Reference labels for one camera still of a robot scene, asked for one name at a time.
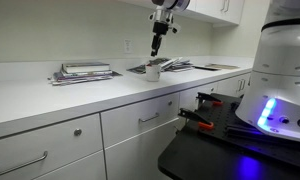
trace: white countertop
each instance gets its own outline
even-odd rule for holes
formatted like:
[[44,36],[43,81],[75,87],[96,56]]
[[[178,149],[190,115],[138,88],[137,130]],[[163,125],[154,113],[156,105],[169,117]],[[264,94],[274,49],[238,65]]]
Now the white countertop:
[[121,77],[61,87],[51,86],[45,78],[0,81],[0,137],[251,71],[251,59],[225,59],[223,64],[238,65],[240,68],[165,72],[159,82],[147,82],[145,75],[127,72],[124,68],[116,69],[124,75]]

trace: small cup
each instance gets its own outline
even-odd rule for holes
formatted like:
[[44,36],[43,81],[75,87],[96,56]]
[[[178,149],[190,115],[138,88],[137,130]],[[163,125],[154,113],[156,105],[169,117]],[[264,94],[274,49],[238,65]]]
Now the small cup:
[[161,66],[160,65],[147,65],[146,77],[147,81],[157,82],[160,79]]

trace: black desk surface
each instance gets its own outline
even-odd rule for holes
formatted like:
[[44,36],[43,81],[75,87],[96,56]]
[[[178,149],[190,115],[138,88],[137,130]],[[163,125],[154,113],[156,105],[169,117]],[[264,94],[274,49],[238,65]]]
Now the black desk surface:
[[[223,101],[236,98],[214,95]],[[158,168],[172,179],[182,180],[297,180],[300,169],[270,158],[240,152],[235,147],[197,133],[189,121],[160,155]]]

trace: white wall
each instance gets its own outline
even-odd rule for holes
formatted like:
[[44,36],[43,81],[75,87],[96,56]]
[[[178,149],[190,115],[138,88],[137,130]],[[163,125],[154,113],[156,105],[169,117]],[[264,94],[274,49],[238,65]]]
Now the white wall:
[[245,0],[237,27],[213,29],[211,55],[255,57],[270,0]]
[[[0,62],[149,57],[152,12],[114,0],[0,0]],[[183,29],[159,55],[209,55],[211,24],[175,19]]]

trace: upper cabinet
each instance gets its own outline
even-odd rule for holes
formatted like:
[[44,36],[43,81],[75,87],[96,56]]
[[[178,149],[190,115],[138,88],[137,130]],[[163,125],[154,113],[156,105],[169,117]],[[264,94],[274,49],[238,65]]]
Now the upper cabinet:
[[[151,0],[118,0],[137,6],[155,9]],[[244,0],[191,0],[184,12],[175,14],[209,22],[214,27],[240,24]]]

